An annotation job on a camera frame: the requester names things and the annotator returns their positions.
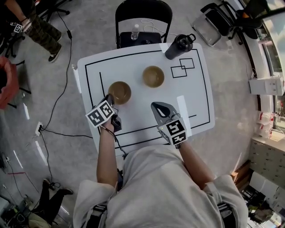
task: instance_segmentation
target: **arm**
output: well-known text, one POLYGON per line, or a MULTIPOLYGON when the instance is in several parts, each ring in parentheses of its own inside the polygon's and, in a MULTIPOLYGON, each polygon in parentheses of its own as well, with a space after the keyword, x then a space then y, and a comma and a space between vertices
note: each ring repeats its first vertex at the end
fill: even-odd
POLYGON ((5 5, 18 18, 19 21, 24 21, 27 19, 16 0, 7 0, 5 5))
MULTIPOLYGON (((111 119, 104 124, 104 127, 114 132, 111 119)), ((97 181, 98 183, 106 183, 113 187, 116 187, 118 181, 114 137, 103 128, 101 128, 100 134, 97 181)))
POLYGON ((206 183, 214 180, 211 170, 187 141, 181 143, 179 151, 192 180, 203 190, 206 183))

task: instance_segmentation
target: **black water bottle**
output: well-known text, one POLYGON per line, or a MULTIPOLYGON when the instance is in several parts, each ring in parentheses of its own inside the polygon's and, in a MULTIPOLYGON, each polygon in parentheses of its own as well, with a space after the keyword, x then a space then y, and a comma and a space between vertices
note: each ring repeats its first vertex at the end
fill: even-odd
POLYGON ((196 37, 192 33, 190 35, 178 35, 165 52, 166 58, 172 60, 183 53, 191 51, 195 40, 196 37))

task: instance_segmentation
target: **white t-shirt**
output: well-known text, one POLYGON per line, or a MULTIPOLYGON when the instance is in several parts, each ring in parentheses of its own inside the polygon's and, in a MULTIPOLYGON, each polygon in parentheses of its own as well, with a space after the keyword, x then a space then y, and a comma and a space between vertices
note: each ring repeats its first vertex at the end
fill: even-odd
POLYGON ((108 184, 81 183, 74 228, 86 227, 92 208, 106 201, 107 228, 222 228, 221 202, 233 208, 237 228, 247 225, 248 210, 232 178, 223 175, 200 190, 174 147, 150 146, 128 154, 123 173, 119 193, 108 184))

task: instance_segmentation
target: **floor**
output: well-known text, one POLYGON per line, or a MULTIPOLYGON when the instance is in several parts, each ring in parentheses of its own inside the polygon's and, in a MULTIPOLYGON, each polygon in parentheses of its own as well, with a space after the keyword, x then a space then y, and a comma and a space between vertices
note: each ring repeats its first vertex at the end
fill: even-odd
MULTIPOLYGON (((71 64, 92 54, 116 49, 115 10, 122 0, 72 0, 62 6, 70 10, 63 15, 72 32, 71 64)), ((173 11, 171 33, 194 33, 190 23, 200 15, 200 9, 212 0, 165 0, 173 11)), ((42 179, 49 177, 38 147, 47 157, 47 151, 40 137, 35 136, 37 123, 47 124, 52 107, 65 86, 65 72, 69 60, 70 40, 66 28, 57 14, 51 18, 51 24, 65 32, 61 44, 63 50, 55 63, 49 64, 49 54, 29 37, 19 44, 17 57, 10 58, 17 63, 21 85, 29 88, 32 95, 22 94, 15 98, 17 109, 7 107, 0 111, 0 151, 11 160, 13 171, 25 172, 15 175, 18 188, 36 203, 41 191, 42 179), (17 161, 14 151, 22 165, 17 161)), ((130 30, 131 23, 121 28, 130 30)), ((165 29, 161 23, 155 23, 159 29, 165 29)), ((168 42, 175 36, 169 35, 168 42)), ((191 144, 202 159, 217 175, 229 174, 236 166, 247 159, 250 138, 254 131, 257 99, 249 92, 248 77, 251 67, 244 46, 238 45, 238 39, 222 39, 216 46, 207 46, 197 35, 197 41, 204 48, 204 55, 210 74, 216 125, 211 130, 194 135, 191 144)), ((73 76, 68 70, 66 92, 60 98, 53 112, 49 129, 64 134, 90 135, 85 118, 81 95, 73 76)), ((43 133, 49 151, 49 163, 54 181, 74 190, 74 195, 64 198, 62 204, 67 211, 60 210, 59 215, 68 226, 72 221, 73 208, 79 183, 84 179, 96 180, 97 151, 92 139, 85 137, 65 137, 49 132, 43 133)), ((0 172, 0 193, 18 203, 21 196, 15 186, 12 175, 0 172)))

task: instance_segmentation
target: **plastic water bottle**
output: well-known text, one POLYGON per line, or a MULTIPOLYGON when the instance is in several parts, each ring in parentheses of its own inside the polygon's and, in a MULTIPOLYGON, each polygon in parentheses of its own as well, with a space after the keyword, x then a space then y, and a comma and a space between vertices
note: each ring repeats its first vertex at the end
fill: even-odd
POLYGON ((130 38, 135 41, 138 39, 138 34, 139 34, 139 25, 135 24, 132 30, 132 34, 130 36, 130 38))

